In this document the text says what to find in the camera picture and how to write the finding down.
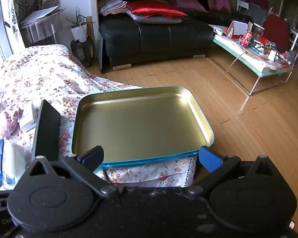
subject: wooden stool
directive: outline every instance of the wooden stool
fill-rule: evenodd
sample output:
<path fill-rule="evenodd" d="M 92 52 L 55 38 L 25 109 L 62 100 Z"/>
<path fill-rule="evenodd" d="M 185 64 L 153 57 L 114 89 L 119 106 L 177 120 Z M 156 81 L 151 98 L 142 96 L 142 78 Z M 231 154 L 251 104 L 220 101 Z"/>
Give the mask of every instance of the wooden stool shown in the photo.
<path fill-rule="evenodd" d="M 90 47 L 93 47 L 93 56 L 91 56 L 91 49 Z M 84 59 L 79 59 L 78 56 L 77 56 L 77 50 L 78 49 L 83 49 L 83 52 L 84 52 Z M 72 53 L 73 55 L 81 62 L 81 63 L 84 63 L 84 62 L 87 62 L 87 65 L 86 65 L 86 68 L 88 67 L 91 67 L 93 61 L 94 61 L 94 58 L 95 58 L 95 52 L 96 52 L 96 48 L 95 48 L 95 44 L 93 42 L 93 40 L 91 39 L 90 36 L 88 36 L 86 38 L 86 41 L 85 42 L 79 42 L 78 40 L 75 41 L 73 40 L 71 42 L 71 49 L 72 49 Z"/>

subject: blue gripper pad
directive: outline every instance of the blue gripper pad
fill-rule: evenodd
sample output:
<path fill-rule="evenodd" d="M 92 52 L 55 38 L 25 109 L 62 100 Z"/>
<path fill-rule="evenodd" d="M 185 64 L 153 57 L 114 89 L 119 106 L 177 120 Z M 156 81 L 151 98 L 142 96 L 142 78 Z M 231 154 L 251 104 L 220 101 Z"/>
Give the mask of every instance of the blue gripper pad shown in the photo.
<path fill-rule="evenodd" d="M 223 157 L 220 155 L 213 154 L 212 152 L 208 151 L 204 147 L 202 147 L 199 151 L 199 160 L 200 163 L 208 170 L 210 173 L 215 171 L 221 165 L 223 165 Z"/>

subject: red chair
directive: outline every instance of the red chair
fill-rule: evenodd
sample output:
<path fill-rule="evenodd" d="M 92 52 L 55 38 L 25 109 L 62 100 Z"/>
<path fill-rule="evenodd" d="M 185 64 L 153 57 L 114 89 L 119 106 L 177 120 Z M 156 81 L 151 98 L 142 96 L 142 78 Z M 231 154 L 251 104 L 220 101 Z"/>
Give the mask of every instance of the red chair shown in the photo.
<path fill-rule="evenodd" d="M 268 10 L 268 1 L 267 0 L 245 0 L 247 3 L 254 3 L 260 8 Z"/>
<path fill-rule="evenodd" d="M 276 43 L 278 52 L 284 53 L 288 50 L 290 37 L 289 22 L 274 14 L 270 14 L 268 19 L 263 23 L 263 28 L 265 29 L 263 37 L 270 42 Z"/>

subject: sofa leg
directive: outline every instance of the sofa leg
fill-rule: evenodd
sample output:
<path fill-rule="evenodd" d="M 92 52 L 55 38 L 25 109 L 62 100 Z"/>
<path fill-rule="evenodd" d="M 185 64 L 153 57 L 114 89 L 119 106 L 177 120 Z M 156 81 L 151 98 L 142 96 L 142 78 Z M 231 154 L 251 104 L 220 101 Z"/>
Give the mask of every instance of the sofa leg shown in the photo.
<path fill-rule="evenodd" d="M 205 55 L 194 55 L 193 58 L 205 58 Z"/>
<path fill-rule="evenodd" d="M 115 66 L 112 68 L 112 70 L 117 71 L 117 70 L 126 69 L 126 68 L 130 68 L 130 67 L 131 67 L 131 63 Z"/>

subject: metal tray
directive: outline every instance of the metal tray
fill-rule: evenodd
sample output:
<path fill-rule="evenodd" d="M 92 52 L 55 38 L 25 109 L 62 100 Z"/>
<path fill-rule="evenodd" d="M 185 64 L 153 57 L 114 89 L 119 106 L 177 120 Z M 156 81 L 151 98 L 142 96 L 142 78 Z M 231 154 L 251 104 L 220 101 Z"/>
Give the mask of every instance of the metal tray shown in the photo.
<path fill-rule="evenodd" d="M 190 91 L 141 88 L 92 94 L 77 109 L 72 152 L 104 148 L 101 168 L 147 165 L 197 155 L 214 133 Z"/>

